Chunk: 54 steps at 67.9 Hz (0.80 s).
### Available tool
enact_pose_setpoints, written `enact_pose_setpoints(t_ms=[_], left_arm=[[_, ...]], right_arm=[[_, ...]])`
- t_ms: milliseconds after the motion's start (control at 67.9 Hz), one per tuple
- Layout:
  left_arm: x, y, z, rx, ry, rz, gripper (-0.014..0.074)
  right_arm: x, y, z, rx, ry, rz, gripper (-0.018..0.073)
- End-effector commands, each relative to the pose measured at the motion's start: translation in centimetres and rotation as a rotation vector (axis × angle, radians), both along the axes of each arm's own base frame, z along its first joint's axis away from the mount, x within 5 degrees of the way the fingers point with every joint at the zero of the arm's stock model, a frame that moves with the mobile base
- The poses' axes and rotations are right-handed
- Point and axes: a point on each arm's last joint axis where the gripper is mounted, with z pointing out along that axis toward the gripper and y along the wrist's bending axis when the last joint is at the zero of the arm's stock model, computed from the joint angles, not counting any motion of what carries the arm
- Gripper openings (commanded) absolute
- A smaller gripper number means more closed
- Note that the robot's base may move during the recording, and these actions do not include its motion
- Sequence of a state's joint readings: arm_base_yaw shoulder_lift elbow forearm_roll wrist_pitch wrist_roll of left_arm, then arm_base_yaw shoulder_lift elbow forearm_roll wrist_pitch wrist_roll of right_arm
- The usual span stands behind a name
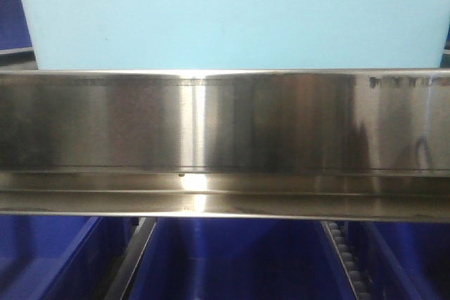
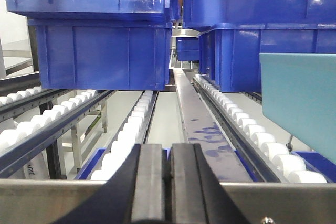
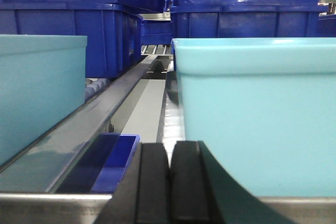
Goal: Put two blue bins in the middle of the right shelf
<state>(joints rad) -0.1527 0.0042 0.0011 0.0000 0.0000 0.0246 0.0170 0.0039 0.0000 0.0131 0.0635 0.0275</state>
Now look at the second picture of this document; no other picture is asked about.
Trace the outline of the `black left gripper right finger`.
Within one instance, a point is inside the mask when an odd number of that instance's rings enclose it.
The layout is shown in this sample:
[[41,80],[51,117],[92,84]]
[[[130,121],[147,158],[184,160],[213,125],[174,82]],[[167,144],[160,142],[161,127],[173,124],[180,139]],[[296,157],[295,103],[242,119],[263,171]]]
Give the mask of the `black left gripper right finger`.
[[219,184],[199,144],[173,144],[170,162],[174,223],[249,223]]

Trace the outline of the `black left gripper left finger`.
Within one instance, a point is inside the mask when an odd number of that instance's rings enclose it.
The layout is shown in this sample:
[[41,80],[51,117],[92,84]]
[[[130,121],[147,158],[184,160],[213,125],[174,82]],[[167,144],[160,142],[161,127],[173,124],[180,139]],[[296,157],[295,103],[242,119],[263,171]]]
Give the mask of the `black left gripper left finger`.
[[54,223],[162,223],[158,219],[131,220],[140,153],[157,144],[136,144],[116,173],[91,197]]

